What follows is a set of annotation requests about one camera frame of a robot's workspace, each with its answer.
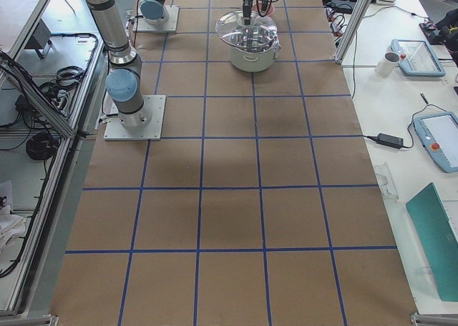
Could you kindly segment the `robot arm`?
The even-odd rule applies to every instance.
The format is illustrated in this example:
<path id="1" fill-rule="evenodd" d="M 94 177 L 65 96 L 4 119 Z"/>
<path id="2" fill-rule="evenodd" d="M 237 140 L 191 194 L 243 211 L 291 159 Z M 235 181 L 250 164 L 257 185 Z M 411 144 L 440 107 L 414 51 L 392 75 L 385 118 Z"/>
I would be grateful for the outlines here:
<path id="1" fill-rule="evenodd" d="M 138 0 L 137 10 L 149 24 L 153 24 L 154 21 L 166 21 L 168 16 L 166 15 L 165 1 L 166 0 Z M 251 25 L 253 7 L 255 7 L 260 17 L 265 17 L 268 15 L 272 4 L 275 2 L 276 0 L 243 0 L 242 25 Z"/>
<path id="2" fill-rule="evenodd" d="M 117 107 L 122 126 L 143 127 L 150 123 L 152 111 L 145 106 L 140 91 L 142 62 L 126 35 L 115 0 L 85 0 L 109 53 L 112 71 L 106 90 Z M 167 18 L 165 0 L 140 0 L 140 11 L 148 22 Z"/>

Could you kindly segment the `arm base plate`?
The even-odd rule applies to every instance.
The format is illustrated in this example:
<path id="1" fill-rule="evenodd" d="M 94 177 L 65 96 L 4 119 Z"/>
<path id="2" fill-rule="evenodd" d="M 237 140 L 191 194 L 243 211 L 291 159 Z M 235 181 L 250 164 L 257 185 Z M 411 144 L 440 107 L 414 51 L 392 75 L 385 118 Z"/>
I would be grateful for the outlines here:
<path id="1" fill-rule="evenodd" d="M 144 95 L 144 104 L 135 114 L 119 113 L 112 103 L 104 131 L 106 141 L 142 141 L 161 139 L 165 114 L 165 95 Z"/>
<path id="2" fill-rule="evenodd" d="M 173 33 L 176 32 L 180 7 L 165 5 L 161 19 L 146 19 L 141 14 L 135 21 L 133 30 L 140 33 Z"/>

